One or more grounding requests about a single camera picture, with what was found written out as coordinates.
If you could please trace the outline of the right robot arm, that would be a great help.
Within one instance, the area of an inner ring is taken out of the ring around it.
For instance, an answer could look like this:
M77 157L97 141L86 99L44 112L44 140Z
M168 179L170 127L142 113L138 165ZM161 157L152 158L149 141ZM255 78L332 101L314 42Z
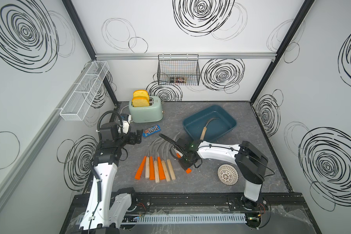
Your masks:
M184 169L198 168L203 160L219 160L236 165L245 179L242 205L253 209L259 197L268 168L268 158L248 141L241 144L217 144L196 140L187 143L183 139L173 142L176 159Z

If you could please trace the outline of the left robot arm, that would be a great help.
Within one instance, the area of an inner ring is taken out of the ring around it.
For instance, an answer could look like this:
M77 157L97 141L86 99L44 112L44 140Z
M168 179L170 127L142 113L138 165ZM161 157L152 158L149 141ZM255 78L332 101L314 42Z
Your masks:
M118 234L124 216L133 207L135 190L125 188L113 197L112 189L119 162L126 145L142 142L142 130L132 132L125 128L121 115L107 111L98 119L99 142L88 162L93 175L88 205L80 222L79 234Z

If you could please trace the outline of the wooden handled sickle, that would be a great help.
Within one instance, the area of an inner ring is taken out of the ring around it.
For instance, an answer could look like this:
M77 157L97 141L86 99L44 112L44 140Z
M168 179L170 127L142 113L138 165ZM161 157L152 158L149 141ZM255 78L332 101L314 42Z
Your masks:
M209 120L206 122L206 124L205 124L205 126L204 126L204 128L203 128L203 130L202 130L201 136L200 136L200 140L201 140L201 141L203 141L204 138L205 138L205 134L206 134L206 132L207 132L207 127L208 127L209 123L212 122L212 121L214 121L214 120L218 120L218 119L219 119L219 118L211 118L211 119L209 119Z

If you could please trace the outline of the orange handled sickle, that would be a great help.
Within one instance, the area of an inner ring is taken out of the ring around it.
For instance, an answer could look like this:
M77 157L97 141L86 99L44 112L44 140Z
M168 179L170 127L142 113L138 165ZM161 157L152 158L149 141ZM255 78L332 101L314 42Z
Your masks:
M181 155L180 155L179 153L176 153L176 157L177 157L178 159L180 159L180 158L181 158ZM187 168L187 169L185 169L185 172L186 172L187 174L189 174L189 173L192 172L192 170L191 170L190 168Z

